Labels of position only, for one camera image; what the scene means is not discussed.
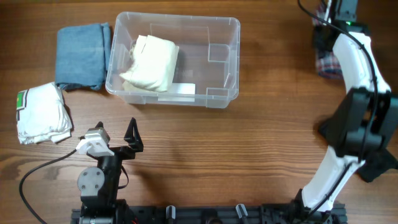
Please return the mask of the red blue plaid cloth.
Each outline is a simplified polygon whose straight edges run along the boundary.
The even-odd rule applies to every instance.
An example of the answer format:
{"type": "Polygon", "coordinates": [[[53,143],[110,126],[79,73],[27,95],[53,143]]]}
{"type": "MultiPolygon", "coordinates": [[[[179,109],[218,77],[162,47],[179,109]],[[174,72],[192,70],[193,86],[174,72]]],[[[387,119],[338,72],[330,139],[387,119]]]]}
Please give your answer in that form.
{"type": "Polygon", "coordinates": [[[328,79],[341,80],[343,78],[340,64],[332,51],[321,48],[320,32],[323,26],[316,19],[312,19],[312,45],[315,49],[315,68],[319,76],[328,79]]]}

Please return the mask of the cream cloth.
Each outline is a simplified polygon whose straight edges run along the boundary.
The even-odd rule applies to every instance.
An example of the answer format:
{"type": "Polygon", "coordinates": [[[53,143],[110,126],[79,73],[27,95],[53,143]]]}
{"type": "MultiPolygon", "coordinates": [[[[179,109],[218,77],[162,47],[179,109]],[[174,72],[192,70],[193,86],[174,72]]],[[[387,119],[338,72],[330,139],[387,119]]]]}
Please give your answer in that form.
{"type": "Polygon", "coordinates": [[[130,50],[133,64],[119,76],[131,86],[154,92],[170,89],[179,46],[153,35],[140,35],[130,50]]]}

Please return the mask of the black cloth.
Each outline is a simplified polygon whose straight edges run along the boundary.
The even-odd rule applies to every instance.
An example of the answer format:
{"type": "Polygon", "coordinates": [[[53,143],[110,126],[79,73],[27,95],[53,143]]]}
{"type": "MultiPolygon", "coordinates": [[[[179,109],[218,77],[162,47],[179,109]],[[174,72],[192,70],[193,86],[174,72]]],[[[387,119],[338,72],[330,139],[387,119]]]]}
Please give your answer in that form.
{"type": "MultiPolygon", "coordinates": [[[[333,143],[334,137],[340,139],[340,134],[345,135],[348,131],[359,129],[366,129],[367,121],[364,119],[339,119],[329,118],[321,121],[318,125],[318,132],[326,139],[327,142],[333,143]]],[[[344,158],[344,152],[352,157],[355,162],[358,162],[357,151],[345,150],[345,136],[341,143],[337,143],[336,147],[331,147],[337,158],[344,158]]],[[[367,159],[363,158],[364,165],[361,166],[356,172],[365,182],[372,182],[374,179],[385,173],[389,169],[397,169],[397,159],[384,147],[376,148],[375,151],[370,153],[367,159]]]]}

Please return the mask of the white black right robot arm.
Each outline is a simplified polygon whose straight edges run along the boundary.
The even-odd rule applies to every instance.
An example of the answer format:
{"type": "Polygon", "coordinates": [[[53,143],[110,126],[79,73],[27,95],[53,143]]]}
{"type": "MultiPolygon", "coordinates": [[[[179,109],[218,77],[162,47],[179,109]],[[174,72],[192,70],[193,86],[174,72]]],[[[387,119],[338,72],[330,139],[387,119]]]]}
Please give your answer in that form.
{"type": "Polygon", "coordinates": [[[311,181],[290,203],[289,223],[339,223],[335,198],[350,177],[372,182],[397,159],[387,150],[397,129],[397,95],[383,79],[366,25],[356,20],[356,1],[322,1],[312,15],[317,65],[341,75],[346,96],[333,116],[319,124],[328,148],[311,181]]]}

